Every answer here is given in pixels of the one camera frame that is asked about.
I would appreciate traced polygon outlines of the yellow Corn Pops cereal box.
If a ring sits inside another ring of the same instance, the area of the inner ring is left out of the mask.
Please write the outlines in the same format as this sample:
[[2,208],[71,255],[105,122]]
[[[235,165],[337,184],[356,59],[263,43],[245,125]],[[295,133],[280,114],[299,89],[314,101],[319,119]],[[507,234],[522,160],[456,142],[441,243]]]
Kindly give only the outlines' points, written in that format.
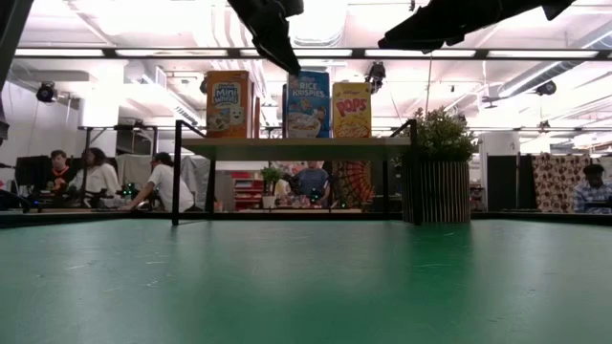
[[371,84],[337,82],[332,88],[335,138],[370,138],[372,135]]

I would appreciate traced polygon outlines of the blue Rice Krispies cereal box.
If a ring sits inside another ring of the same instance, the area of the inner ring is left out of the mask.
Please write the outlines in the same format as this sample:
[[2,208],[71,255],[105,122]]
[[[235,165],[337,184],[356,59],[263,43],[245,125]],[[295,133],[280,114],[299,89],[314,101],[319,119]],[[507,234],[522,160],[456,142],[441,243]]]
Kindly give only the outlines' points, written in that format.
[[321,71],[289,75],[285,96],[286,135],[290,139],[330,137],[330,79]]

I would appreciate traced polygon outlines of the black metal rig frame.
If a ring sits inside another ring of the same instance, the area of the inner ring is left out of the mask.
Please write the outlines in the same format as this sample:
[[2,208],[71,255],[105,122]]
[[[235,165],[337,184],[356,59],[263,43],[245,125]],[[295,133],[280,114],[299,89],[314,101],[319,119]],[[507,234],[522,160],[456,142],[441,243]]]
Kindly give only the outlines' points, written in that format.
[[[261,59],[254,48],[19,48],[15,57],[36,59],[178,59],[225,60]],[[357,59],[357,60],[500,60],[500,61],[612,61],[612,50],[504,50],[504,49],[441,49],[429,54],[416,51],[370,48],[353,49],[297,49],[300,59]]]

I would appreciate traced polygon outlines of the orange patterned cloth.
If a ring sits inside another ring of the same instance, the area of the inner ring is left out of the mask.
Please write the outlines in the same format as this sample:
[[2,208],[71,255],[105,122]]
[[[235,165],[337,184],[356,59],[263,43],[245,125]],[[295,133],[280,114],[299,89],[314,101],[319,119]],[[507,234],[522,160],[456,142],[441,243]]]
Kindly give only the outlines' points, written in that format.
[[337,196],[349,208],[362,207],[375,195],[370,161],[334,161]]

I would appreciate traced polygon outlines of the black computer monitor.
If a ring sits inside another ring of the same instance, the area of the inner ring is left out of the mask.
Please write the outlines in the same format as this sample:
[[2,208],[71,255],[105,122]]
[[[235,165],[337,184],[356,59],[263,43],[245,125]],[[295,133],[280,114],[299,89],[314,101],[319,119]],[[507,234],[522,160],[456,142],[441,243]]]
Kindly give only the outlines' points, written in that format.
[[48,156],[19,157],[15,164],[15,181],[18,186],[30,186],[41,190],[51,176],[52,163]]

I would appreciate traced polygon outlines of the red storage shelf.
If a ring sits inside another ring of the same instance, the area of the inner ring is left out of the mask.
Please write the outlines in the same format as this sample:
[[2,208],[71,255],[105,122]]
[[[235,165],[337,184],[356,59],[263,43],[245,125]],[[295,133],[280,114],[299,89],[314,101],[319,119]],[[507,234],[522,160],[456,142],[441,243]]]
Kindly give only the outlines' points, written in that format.
[[236,171],[233,180],[234,210],[243,211],[262,207],[264,180],[259,172]]

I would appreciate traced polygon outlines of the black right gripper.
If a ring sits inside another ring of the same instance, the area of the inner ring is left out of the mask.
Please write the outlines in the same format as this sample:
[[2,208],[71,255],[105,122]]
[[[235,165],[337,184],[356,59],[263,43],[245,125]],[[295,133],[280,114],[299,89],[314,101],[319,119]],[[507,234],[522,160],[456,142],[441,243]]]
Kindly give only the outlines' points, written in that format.
[[385,50],[430,53],[447,44],[461,43],[465,35],[535,8],[554,20],[576,0],[430,0],[420,8],[425,18],[411,16],[378,41]]

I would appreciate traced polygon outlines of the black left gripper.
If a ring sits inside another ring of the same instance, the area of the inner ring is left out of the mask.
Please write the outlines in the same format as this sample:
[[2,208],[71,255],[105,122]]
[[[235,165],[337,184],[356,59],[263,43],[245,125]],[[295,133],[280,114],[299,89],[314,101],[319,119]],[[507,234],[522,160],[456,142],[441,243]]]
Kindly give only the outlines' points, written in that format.
[[288,18],[304,12],[304,0],[227,0],[252,35],[252,43],[265,57],[289,75],[301,67],[289,38]]

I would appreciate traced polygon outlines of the orange Mini Wheats cereal box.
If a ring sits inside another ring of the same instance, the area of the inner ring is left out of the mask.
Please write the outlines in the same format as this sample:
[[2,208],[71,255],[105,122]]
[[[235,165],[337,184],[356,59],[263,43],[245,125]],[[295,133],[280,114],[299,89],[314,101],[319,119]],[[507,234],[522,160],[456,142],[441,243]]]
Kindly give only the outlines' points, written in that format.
[[213,139],[253,137],[253,82],[246,70],[206,75],[206,130]]

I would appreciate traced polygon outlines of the wooden shelf with black legs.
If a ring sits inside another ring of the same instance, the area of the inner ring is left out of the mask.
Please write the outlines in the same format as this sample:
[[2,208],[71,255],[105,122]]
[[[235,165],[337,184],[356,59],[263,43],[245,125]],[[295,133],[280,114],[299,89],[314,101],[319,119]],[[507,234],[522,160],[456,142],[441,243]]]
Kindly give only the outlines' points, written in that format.
[[[181,220],[211,221],[390,221],[401,219],[413,225],[423,221],[423,193],[420,188],[421,162],[417,142],[416,121],[404,124],[410,129],[410,137],[384,139],[208,139],[191,124],[176,120],[174,131],[174,156],[178,158],[185,148],[209,160],[209,178],[205,210],[182,215],[178,210],[179,177],[181,167],[174,166],[173,209],[170,219],[173,225]],[[353,210],[299,210],[298,212],[263,210],[255,212],[215,213],[215,169],[219,161],[381,161],[392,158],[402,160],[402,214],[388,210],[388,187],[383,188],[383,212],[359,213]]]

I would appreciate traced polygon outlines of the green table mat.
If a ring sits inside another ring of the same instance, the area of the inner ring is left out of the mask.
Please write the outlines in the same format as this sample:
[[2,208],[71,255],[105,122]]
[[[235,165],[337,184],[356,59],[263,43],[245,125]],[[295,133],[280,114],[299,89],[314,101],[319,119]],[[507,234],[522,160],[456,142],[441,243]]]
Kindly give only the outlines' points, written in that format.
[[5,229],[0,344],[612,344],[612,227]]

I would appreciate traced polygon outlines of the person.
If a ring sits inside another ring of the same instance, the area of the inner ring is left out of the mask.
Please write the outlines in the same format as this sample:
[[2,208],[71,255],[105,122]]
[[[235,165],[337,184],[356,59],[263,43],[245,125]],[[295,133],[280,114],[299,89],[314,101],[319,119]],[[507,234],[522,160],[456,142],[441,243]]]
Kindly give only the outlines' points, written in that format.
[[83,152],[82,162],[82,168],[76,172],[68,187],[84,189],[92,194],[104,191],[106,196],[115,197],[120,190],[119,179],[105,153],[99,148],[90,147]]
[[156,191],[162,202],[165,211],[171,212],[174,205],[178,206],[180,212],[195,210],[194,196],[186,185],[186,182],[179,176],[179,198],[173,200],[174,192],[174,164],[168,153],[157,153],[152,159],[152,173],[140,191],[140,193],[128,204],[120,208],[129,211],[143,202],[153,191]]
[[54,150],[51,153],[51,162],[51,174],[46,181],[46,189],[56,193],[68,187],[77,170],[68,163],[67,155],[63,150]]
[[307,161],[305,168],[295,174],[295,194],[314,200],[316,205],[328,206],[330,195],[329,174],[317,161]]
[[585,181],[574,188],[574,212],[612,215],[612,182],[603,179],[604,168],[589,164],[582,172]]

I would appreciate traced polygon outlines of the small plant in white pot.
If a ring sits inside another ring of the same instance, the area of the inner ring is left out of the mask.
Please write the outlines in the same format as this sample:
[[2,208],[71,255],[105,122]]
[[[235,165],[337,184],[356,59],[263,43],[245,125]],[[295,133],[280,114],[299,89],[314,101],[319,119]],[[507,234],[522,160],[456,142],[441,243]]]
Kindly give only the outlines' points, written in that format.
[[264,192],[262,195],[262,207],[271,209],[275,207],[275,188],[276,184],[282,179],[282,172],[275,167],[264,167],[261,170],[261,175],[264,182]]

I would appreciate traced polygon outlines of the flowering plant in ribbed pot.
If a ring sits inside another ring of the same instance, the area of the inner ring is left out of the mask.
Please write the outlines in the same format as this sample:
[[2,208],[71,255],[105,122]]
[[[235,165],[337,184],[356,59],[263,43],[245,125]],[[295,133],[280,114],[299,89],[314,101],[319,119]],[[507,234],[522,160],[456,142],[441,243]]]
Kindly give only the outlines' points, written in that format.
[[470,220],[469,162],[475,150],[467,121],[443,107],[416,110],[400,134],[409,140],[397,158],[403,220],[413,225]]

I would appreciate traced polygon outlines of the floral patterned curtain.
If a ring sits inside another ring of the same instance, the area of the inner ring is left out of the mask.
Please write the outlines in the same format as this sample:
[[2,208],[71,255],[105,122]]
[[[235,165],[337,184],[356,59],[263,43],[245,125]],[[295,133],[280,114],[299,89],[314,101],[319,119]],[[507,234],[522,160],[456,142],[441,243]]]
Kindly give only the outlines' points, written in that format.
[[535,201],[542,212],[575,213],[573,209],[574,188],[585,181],[583,168],[589,164],[600,164],[604,168],[603,179],[612,182],[608,170],[601,160],[589,155],[555,156],[548,153],[532,157]]

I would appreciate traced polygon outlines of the black partition panel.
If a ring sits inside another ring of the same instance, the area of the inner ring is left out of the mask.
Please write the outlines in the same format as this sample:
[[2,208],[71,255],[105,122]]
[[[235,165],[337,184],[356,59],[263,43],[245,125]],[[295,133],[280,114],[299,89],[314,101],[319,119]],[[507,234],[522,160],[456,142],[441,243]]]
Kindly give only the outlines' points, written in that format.
[[487,209],[536,209],[531,155],[487,156]]

